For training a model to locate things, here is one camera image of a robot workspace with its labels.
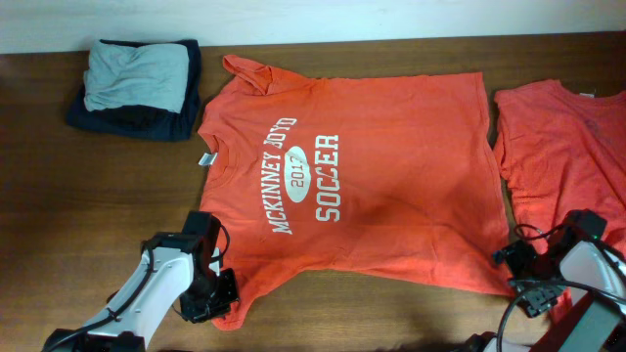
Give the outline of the orange McKinney soccer t-shirt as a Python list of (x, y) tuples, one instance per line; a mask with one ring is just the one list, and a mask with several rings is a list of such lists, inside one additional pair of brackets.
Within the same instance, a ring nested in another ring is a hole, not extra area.
[(505, 295), (491, 256), (509, 227), (479, 72), (309, 78), (235, 55), (205, 107), (201, 196), (231, 242), (240, 299), (337, 270)]

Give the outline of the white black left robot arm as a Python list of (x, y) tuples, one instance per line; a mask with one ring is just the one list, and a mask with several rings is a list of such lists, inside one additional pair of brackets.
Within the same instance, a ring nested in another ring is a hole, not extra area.
[(240, 300), (235, 272), (222, 267), (230, 235), (211, 213), (191, 211), (179, 232), (158, 232), (141, 245), (140, 262), (106, 306), (76, 330), (57, 329), (44, 352), (147, 350), (167, 312), (192, 324), (225, 317)]

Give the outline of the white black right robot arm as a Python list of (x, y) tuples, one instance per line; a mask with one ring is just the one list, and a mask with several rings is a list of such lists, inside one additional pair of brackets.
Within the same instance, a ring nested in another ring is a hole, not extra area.
[[(625, 257), (602, 241), (607, 222), (589, 210), (571, 210), (550, 231), (518, 240), (493, 254), (505, 264), (515, 297), (495, 332), (472, 335), (456, 352), (623, 351)], [(571, 308), (534, 344), (505, 340), (514, 308), (536, 318), (568, 297)]]

